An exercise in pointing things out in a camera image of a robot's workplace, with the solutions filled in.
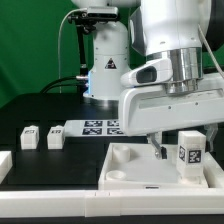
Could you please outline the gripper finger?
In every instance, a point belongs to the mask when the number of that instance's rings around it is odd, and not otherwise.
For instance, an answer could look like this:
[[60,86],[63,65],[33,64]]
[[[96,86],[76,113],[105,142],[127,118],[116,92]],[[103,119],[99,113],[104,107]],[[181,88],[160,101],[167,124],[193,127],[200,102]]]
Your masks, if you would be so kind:
[[155,157],[158,160],[167,158],[167,149],[163,147],[157,140],[157,133],[151,133],[147,135],[147,141],[152,145],[155,151]]
[[214,151],[213,142],[218,133],[218,124],[213,123],[213,124],[205,125],[204,129],[206,130],[206,140],[208,143],[208,149],[210,152],[213,152]]

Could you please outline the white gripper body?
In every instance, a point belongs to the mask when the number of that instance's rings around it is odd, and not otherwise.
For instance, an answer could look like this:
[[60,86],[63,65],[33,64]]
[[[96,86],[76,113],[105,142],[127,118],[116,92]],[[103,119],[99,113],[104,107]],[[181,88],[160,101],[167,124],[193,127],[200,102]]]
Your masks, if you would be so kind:
[[168,95],[173,75],[170,59],[156,59],[121,77],[125,90],[118,105],[121,130],[128,136],[224,122],[224,78],[206,74],[198,89]]

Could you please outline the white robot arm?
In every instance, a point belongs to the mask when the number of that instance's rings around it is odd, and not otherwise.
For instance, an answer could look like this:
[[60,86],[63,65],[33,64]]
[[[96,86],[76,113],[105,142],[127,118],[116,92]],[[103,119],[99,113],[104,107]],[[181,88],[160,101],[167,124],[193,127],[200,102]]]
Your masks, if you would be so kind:
[[147,134],[224,122],[224,72],[205,74],[202,49],[224,25],[224,0],[71,0],[93,33],[88,101],[118,103],[121,131]]

